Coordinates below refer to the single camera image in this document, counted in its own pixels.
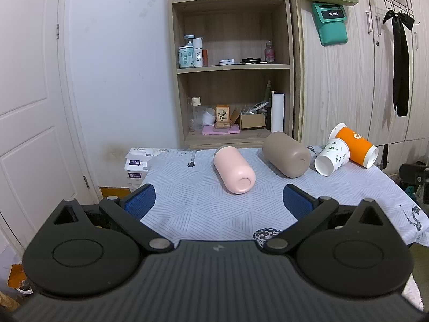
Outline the pink tumbler cup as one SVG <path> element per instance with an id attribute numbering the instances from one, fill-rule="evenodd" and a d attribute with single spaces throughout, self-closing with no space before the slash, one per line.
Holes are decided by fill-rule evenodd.
<path id="1" fill-rule="evenodd" d="M 225 146 L 217 150 L 214 154 L 214 166 L 231 193 L 247 193 L 256 182 L 254 170 L 233 146 Z"/>

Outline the taupe tumbler cup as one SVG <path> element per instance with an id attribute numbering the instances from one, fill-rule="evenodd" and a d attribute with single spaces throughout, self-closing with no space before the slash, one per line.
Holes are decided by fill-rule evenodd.
<path id="1" fill-rule="evenodd" d="M 310 166 L 309 149 L 283 132 L 271 133 L 262 145 L 262 152 L 288 178 L 302 176 Z"/>

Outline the white floral paper cup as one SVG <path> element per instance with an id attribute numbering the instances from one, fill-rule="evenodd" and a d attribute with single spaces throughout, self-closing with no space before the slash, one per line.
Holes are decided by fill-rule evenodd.
<path id="1" fill-rule="evenodd" d="M 344 140 L 332 138 L 318 154 L 314 161 L 314 167 L 322 176 L 328 177 L 341 166 L 347 164 L 350 159 L 350 150 Z"/>

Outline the white small cup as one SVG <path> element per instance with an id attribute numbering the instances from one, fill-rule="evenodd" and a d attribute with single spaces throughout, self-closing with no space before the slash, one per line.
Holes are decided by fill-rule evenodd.
<path id="1" fill-rule="evenodd" d="M 216 121 L 215 109 L 207 108 L 202 115 L 203 125 L 213 125 Z"/>

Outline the white tissue pack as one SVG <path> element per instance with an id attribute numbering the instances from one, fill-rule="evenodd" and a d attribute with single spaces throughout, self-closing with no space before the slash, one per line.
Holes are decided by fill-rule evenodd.
<path id="1" fill-rule="evenodd" d="M 151 161 L 158 155 L 173 152 L 168 148 L 131 148 L 126 155 L 124 170 L 131 192 L 136 191 L 149 172 Z"/>

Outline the white patterned tablecloth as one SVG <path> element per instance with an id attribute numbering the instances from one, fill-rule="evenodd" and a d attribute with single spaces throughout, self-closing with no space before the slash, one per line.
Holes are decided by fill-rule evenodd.
<path id="1" fill-rule="evenodd" d="M 263 228 L 282 231 L 296 221 L 283 202 L 283 189 L 291 183 L 314 198 L 329 196 L 342 205 L 374 199 L 405 243 L 428 245 L 426 213 L 375 166 L 365 169 L 348 162 L 328 177 L 309 168 L 290 180 L 264 158 L 261 149 L 243 148 L 240 153 L 256 173 L 254 187 L 241 195 L 225 188 L 213 163 L 213 150 L 156 156 L 145 178 L 156 199 L 142 223 L 173 243 L 248 240 Z"/>

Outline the white paper roll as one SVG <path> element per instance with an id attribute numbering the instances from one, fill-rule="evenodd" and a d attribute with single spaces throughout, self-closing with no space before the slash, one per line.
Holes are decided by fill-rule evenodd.
<path id="1" fill-rule="evenodd" d="M 284 131 L 284 94 L 274 93 L 271 97 L 271 132 Z"/>

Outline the white door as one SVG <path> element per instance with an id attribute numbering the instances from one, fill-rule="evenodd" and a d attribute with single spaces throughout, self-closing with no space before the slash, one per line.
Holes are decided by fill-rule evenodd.
<path id="1" fill-rule="evenodd" d="M 65 67 L 65 0 L 1 0 L 1 231 L 23 251 L 63 199 L 97 192 Z"/>

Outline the clear bottle with cork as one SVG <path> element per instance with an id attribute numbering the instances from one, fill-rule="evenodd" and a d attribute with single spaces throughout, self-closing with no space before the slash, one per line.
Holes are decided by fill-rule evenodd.
<path id="1" fill-rule="evenodd" d="M 189 108 L 190 108 L 189 129 L 191 132 L 199 131 L 202 128 L 200 97 L 191 97 L 189 101 Z"/>

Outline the small cardboard box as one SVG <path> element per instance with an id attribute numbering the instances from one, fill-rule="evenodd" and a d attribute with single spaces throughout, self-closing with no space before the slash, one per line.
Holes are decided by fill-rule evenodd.
<path id="1" fill-rule="evenodd" d="M 231 114 L 231 123 L 238 124 L 241 130 L 265 127 L 264 114 L 240 114 L 236 109 Z"/>

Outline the pink flat box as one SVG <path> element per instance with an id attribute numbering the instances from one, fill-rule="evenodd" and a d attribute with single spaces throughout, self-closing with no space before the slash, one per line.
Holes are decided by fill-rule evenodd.
<path id="1" fill-rule="evenodd" d="M 201 134 L 206 135 L 224 135 L 239 134 L 241 132 L 239 125 L 234 124 L 228 128 L 217 128 L 215 125 L 204 125 Z"/>

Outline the wooden wardrobe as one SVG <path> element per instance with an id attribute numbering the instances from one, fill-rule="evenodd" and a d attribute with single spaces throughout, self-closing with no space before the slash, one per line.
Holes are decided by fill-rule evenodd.
<path id="1" fill-rule="evenodd" d="M 290 0 L 294 37 L 294 131 L 322 145 L 344 123 L 375 145 L 428 137 L 428 0 L 359 0 L 346 7 L 347 42 L 324 46 L 308 0 Z M 413 16 L 408 114 L 393 105 L 393 30 L 388 11 Z"/>

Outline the pink small bottle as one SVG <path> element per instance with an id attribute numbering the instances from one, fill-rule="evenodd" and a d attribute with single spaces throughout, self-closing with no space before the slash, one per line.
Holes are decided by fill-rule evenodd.
<path id="1" fill-rule="evenodd" d="M 275 51 L 272 45 L 271 41 L 268 41 L 266 43 L 265 47 L 265 61 L 267 63 L 274 63 L 275 62 Z"/>

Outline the wooden bookshelf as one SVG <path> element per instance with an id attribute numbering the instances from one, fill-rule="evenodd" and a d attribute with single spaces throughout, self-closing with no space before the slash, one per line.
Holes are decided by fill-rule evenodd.
<path id="1" fill-rule="evenodd" d="M 260 147 L 268 128 L 239 134 L 206 135 L 189 129 L 191 97 L 201 108 L 228 105 L 240 111 L 263 100 L 266 89 L 282 93 L 284 132 L 294 128 L 294 39 L 290 0 L 167 0 L 169 40 L 177 125 L 182 146 L 211 149 L 221 145 Z M 178 51 L 185 35 L 202 38 L 206 66 L 180 68 Z M 265 61 L 272 42 L 275 62 Z"/>

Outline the white tube bottle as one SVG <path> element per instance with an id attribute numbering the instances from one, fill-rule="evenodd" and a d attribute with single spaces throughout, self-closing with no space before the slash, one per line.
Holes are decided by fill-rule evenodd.
<path id="1" fill-rule="evenodd" d="M 193 39 L 194 66 L 200 68 L 204 66 L 202 38 Z"/>

